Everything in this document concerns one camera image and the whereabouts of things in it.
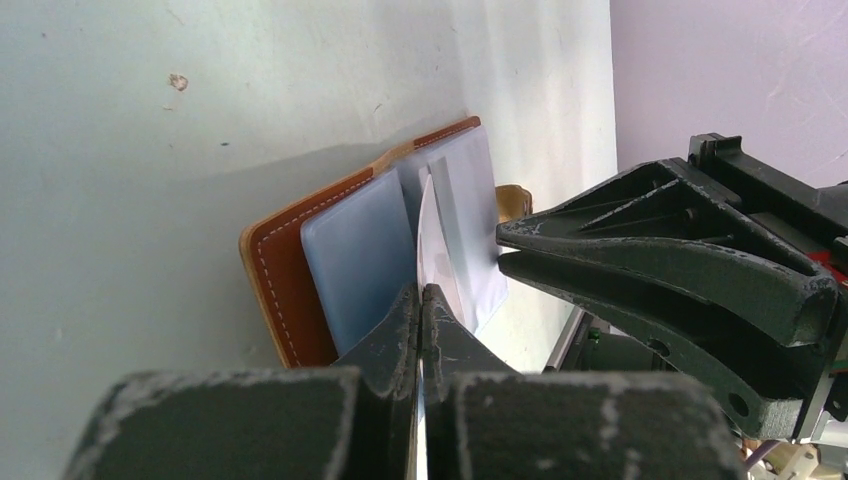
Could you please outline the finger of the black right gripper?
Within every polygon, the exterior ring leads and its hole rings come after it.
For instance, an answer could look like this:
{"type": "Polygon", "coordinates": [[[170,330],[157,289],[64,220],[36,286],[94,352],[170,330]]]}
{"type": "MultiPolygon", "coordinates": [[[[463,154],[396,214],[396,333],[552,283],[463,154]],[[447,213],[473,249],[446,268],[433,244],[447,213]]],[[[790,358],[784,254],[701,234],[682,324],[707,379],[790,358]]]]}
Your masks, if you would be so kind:
{"type": "Polygon", "coordinates": [[[747,437],[792,436],[821,379],[820,348],[782,346],[720,306],[541,254],[505,253],[498,265],[662,354],[702,383],[747,437]]]}

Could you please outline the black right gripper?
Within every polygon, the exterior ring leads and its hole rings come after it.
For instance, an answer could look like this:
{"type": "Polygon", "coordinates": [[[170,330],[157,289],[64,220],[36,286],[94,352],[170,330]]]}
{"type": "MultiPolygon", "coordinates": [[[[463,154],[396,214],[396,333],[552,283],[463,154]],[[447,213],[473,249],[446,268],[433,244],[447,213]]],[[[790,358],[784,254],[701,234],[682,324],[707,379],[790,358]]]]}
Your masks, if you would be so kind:
{"type": "Polygon", "coordinates": [[[788,348],[828,337],[828,395],[805,414],[845,424],[847,183],[814,188],[741,143],[695,135],[687,161],[707,176],[652,162],[500,225],[500,270],[608,318],[719,327],[788,348]]]}

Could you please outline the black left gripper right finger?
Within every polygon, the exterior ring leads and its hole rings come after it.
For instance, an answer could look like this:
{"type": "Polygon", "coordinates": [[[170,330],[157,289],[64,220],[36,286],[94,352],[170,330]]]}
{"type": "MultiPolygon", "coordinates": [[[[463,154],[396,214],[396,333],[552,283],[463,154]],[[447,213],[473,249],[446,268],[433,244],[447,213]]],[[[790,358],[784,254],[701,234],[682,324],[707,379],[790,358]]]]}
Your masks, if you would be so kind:
{"type": "Polygon", "coordinates": [[[433,479],[741,479],[724,415],[669,372],[514,371],[454,317],[421,303],[428,473],[433,479]]]}

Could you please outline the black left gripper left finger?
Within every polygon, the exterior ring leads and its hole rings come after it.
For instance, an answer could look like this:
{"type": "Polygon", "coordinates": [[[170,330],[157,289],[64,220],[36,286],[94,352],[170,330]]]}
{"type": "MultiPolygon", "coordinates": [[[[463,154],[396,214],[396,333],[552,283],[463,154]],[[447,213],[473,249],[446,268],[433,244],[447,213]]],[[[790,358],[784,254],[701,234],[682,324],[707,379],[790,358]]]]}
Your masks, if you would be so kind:
{"type": "Polygon", "coordinates": [[[328,367],[146,371],[94,409],[67,479],[404,479],[415,427],[420,302],[328,367]]]}

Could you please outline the brown leather card holder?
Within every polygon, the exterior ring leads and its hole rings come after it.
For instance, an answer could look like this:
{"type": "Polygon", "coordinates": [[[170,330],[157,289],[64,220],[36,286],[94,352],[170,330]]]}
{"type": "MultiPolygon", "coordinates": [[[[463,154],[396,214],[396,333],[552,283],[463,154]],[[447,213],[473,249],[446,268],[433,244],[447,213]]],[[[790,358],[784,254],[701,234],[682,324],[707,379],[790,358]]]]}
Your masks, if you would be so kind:
{"type": "Polygon", "coordinates": [[[399,144],[364,168],[246,227],[239,251],[281,363],[327,366],[417,284],[423,174],[432,176],[465,321],[479,334],[508,295],[499,223],[531,194],[496,185],[485,127],[469,116],[399,144]]]}

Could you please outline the credit card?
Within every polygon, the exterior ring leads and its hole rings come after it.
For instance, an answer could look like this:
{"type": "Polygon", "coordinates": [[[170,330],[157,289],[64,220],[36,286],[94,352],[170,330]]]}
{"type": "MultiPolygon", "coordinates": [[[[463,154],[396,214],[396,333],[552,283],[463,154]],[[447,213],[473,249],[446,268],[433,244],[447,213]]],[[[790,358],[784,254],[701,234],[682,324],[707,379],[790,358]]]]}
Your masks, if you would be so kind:
{"type": "Polygon", "coordinates": [[[417,227],[417,284],[422,295],[429,284],[438,285],[460,323],[465,321],[456,274],[441,225],[432,176],[424,173],[417,227]]]}

